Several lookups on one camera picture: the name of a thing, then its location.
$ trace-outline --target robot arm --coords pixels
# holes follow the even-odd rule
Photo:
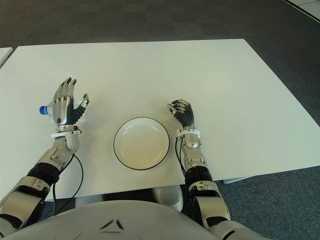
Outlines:
[[[190,217],[221,240],[266,240],[240,223],[231,221],[227,205],[201,153],[200,132],[194,126],[190,103],[183,99],[175,100],[168,104],[168,109],[183,127],[177,135],[182,141]]]
[[[54,94],[57,133],[52,135],[53,146],[0,201],[0,239],[38,221],[51,185],[59,180],[60,172],[79,148],[81,131],[74,124],[85,112],[89,98],[85,94],[81,105],[73,109],[76,82],[68,78]]]

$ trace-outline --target black cable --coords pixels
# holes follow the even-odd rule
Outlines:
[[[59,175],[61,175],[62,172],[69,166],[69,164],[71,163],[72,159],[74,159],[74,155],[71,156],[69,162],[64,166],[64,168],[62,168],[62,170],[61,170],[61,172],[59,173]],[[56,207],[57,207],[56,183],[53,184],[53,187],[52,187],[52,195],[53,195],[53,211],[52,211],[52,216],[53,216],[53,215],[55,215]]]
[[[182,142],[183,142],[183,138],[181,138],[181,141],[180,141],[180,153],[179,153],[179,159],[180,159],[180,163],[182,162],[182,160],[181,160],[181,149],[182,149]],[[183,168],[183,172],[184,172],[184,176],[186,176],[186,170],[185,170],[185,168],[184,167],[182,167]]]
[[[57,198],[56,198],[56,183],[53,184],[52,187],[52,195],[53,195],[53,209],[52,209],[52,215],[55,215],[56,212],[56,206],[57,206]]]
[[[305,2],[305,3],[299,4],[298,6],[301,6],[301,5],[304,5],[304,4],[312,4],[312,3],[315,3],[315,2],[320,2],[320,1],[319,0],[309,1],[309,2]]]
[[[175,138],[175,147],[174,147],[175,155],[176,155],[176,158],[177,158],[178,161],[179,161],[179,164],[180,164],[180,167],[181,167],[181,171],[182,171],[182,173],[183,173],[183,176],[186,177],[185,168],[184,168],[184,166],[182,165],[182,163],[181,163],[181,158],[180,158],[179,155],[178,155],[177,143],[178,143],[178,138],[176,137],[176,138]]]
[[[78,189],[77,189],[76,192],[73,194],[73,196],[72,196],[62,207],[60,207],[60,209],[59,209],[54,215],[57,215],[58,213],[60,213],[60,211],[61,211],[68,203],[70,203],[70,201],[71,201],[71,200],[77,195],[77,193],[79,192],[79,190],[80,190],[80,188],[81,188],[81,185],[82,185],[82,183],[83,183],[83,181],[84,181],[84,167],[82,166],[81,161],[79,160],[79,158],[78,158],[76,155],[73,154],[72,156],[75,157],[75,158],[78,160],[79,164],[80,164],[81,174],[82,174],[82,176],[81,176],[81,182],[80,182],[80,185],[79,185]]]

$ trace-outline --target blue bottle cap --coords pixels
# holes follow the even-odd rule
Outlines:
[[[41,106],[39,111],[42,115],[48,115],[48,106]]]

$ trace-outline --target water bottle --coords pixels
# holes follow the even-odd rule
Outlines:
[[[74,101],[73,108],[76,109],[77,107],[79,107],[81,102],[82,101]],[[49,115],[50,117],[52,117],[52,102],[50,102],[47,106],[41,106],[39,112],[41,115]]]

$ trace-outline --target dark carpet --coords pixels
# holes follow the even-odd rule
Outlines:
[[[320,24],[281,0],[0,1],[0,47],[235,38],[250,44],[320,125]],[[314,167],[218,184],[232,219],[273,239],[318,240],[319,182]]]

